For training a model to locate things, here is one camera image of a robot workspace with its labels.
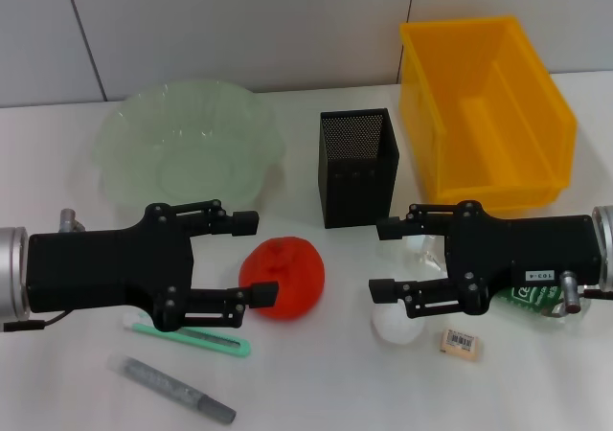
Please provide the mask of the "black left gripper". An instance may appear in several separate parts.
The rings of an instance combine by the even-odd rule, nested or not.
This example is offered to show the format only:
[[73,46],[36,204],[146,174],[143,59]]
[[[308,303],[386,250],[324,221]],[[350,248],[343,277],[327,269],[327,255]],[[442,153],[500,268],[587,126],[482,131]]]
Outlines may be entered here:
[[36,234],[29,239],[27,297],[33,313],[136,306],[158,329],[179,329],[191,288],[190,237],[253,236],[256,211],[228,213],[219,199],[149,205],[135,225]]

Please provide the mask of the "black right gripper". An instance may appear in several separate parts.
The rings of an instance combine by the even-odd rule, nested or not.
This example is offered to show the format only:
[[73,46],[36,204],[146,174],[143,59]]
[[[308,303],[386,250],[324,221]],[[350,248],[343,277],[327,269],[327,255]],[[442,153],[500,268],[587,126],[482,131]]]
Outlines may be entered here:
[[408,318],[483,315],[507,288],[556,286],[565,311],[581,311],[579,287],[598,282],[598,240],[588,215],[504,219],[475,201],[411,204],[404,217],[380,219],[380,240],[444,237],[448,279],[369,280],[377,305],[401,302]]

